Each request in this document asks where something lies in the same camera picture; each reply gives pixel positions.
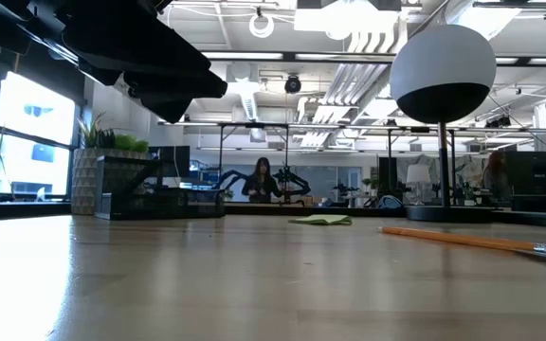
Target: window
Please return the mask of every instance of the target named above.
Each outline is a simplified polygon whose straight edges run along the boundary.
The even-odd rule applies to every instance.
[[[0,193],[66,194],[69,150],[4,135],[0,153]]]
[[[70,144],[74,119],[71,99],[12,72],[1,82],[0,126]]]

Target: green cloth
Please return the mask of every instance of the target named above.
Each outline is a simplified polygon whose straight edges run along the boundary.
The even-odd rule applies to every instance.
[[[351,217],[343,215],[332,215],[332,214],[314,214],[305,218],[293,219],[290,223],[295,224],[351,224]]]

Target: security camera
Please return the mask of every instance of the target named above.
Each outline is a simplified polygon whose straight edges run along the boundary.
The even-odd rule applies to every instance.
[[[288,94],[296,94],[300,91],[299,76],[290,75],[284,86],[285,92]]]

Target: planter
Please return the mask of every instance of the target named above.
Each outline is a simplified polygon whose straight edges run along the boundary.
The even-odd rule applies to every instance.
[[[97,160],[100,156],[146,159],[147,153],[95,148],[75,150],[73,152],[73,182],[71,189],[71,212],[73,214],[94,214]]]

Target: ceiling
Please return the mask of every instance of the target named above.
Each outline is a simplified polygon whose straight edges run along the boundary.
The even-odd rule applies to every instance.
[[[469,0],[451,0],[452,2],[468,2]],[[274,20],[273,32],[267,38],[257,38],[249,29],[249,21],[253,16],[254,8],[232,8],[226,3],[214,2],[173,2],[173,6],[166,8],[159,19],[174,28],[184,39],[200,50],[238,50],[238,51],[346,51],[351,44],[351,39],[333,40],[324,32],[297,31],[294,25],[282,21],[292,21],[295,15],[296,0],[279,2],[279,8],[269,6],[267,2],[258,5],[263,7],[263,13],[279,15],[282,19]],[[418,28],[441,4],[442,0],[421,0],[422,9],[412,11],[407,17],[408,34]],[[523,55],[546,56],[546,20],[543,15],[546,10],[523,10],[515,19],[504,27],[496,37],[490,40],[497,56]],[[264,22],[257,20],[256,27],[264,27]],[[302,97],[321,98],[329,90],[335,80],[338,64],[332,63],[263,63],[250,62],[258,68],[258,82],[260,91],[254,94],[254,100],[258,107],[287,108],[297,110],[299,100]],[[220,77],[227,76],[227,68],[232,63],[216,62],[212,65],[212,71]],[[296,74],[302,83],[301,92],[297,95],[286,95],[283,86],[287,77]],[[540,102],[546,95],[546,68],[534,67],[499,67],[491,98],[500,105],[506,105],[511,109],[514,118],[522,124],[531,124],[533,116],[533,104]],[[482,126],[485,118],[495,109],[497,103],[492,99],[485,101],[480,108],[468,117],[454,122],[454,125],[476,124]],[[211,120],[220,117],[221,113],[231,113],[233,108],[242,107],[242,96],[230,93],[222,99],[197,99],[188,110],[188,114],[199,115],[200,118],[208,117]],[[355,110],[350,110],[346,117],[350,117]],[[360,120],[359,124],[381,123],[381,120]]]

